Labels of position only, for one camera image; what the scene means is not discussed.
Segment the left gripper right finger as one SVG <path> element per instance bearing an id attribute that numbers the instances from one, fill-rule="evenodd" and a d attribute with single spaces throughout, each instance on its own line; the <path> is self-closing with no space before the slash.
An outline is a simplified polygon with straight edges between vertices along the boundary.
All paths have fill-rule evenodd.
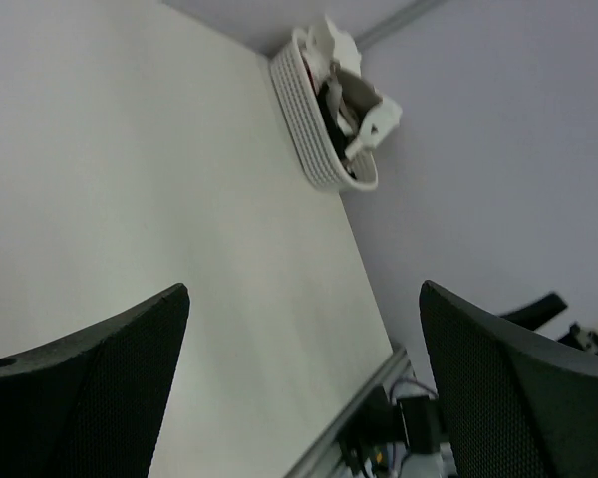
<path id="1" fill-rule="evenodd" d="M 420 319 L 461 477 L 598 477 L 598 356 L 423 282 Z"/>

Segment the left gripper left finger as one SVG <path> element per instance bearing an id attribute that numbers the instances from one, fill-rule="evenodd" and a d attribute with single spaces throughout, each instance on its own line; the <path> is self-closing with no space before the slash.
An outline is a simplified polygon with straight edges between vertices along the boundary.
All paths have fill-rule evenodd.
<path id="1" fill-rule="evenodd" d="M 146 477 L 189 315 L 175 284 L 0 358 L 0 477 Z"/>

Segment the white bra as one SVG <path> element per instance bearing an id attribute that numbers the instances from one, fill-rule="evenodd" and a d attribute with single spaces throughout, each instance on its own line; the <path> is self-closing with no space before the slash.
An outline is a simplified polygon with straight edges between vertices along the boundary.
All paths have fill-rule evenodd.
<path id="1" fill-rule="evenodd" d="M 308 27 L 300 53 L 316 96 L 330 75 L 343 87 L 340 109 L 354 135 L 346 150 L 351 164 L 360 153 L 375 150 L 399 125 L 402 108 L 362 76 L 353 37 L 324 17 Z"/>

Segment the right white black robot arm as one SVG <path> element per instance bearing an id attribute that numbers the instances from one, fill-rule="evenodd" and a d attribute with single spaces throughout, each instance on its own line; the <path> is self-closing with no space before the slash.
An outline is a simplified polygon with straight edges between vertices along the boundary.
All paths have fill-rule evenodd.
<path id="1" fill-rule="evenodd" d="M 556 293 L 498 314 L 432 281 L 419 317 L 433 383 L 391 440 L 448 477 L 598 477 L 598 320 Z"/>

